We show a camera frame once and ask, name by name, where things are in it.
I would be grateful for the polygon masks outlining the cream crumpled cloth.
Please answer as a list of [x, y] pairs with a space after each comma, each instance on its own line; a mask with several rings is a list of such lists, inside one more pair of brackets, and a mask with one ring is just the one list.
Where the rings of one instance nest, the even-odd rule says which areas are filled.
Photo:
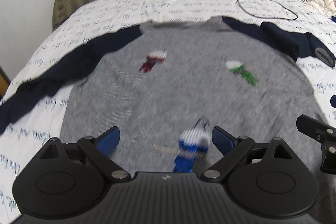
[[336, 7], [334, 0], [311, 0], [308, 5], [328, 18], [335, 16]]

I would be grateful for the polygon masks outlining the white script-print bed sheet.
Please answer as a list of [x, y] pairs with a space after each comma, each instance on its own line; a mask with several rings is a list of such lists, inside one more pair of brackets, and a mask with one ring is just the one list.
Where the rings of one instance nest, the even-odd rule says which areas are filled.
[[[335, 51], [335, 23], [297, 0], [97, 0], [80, 7], [39, 46], [11, 82], [5, 98], [96, 36], [147, 21], [201, 22], [214, 16], [252, 24], [268, 20], [283, 30], [310, 32]], [[71, 89], [67, 85], [43, 99], [1, 135], [1, 223], [11, 223], [19, 216], [13, 182], [42, 145], [59, 136]]]

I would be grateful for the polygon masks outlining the grey navy knit sweater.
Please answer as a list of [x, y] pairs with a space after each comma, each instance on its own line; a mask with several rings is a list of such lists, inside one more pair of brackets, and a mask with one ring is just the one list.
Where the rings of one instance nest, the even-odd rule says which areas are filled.
[[130, 173], [171, 171], [180, 142], [205, 118], [256, 141], [282, 137], [313, 172], [319, 145], [299, 133], [296, 119], [323, 120], [313, 88], [296, 61], [335, 57], [310, 33], [273, 23], [222, 17], [200, 23], [146, 23], [94, 38], [66, 54], [40, 77], [22, 84], [1, 107], [1, 132], [33, 107], [52, 107], [66, 84], [73, 89], [60, 123], [63, 141], [121, 131], [115, 162]]

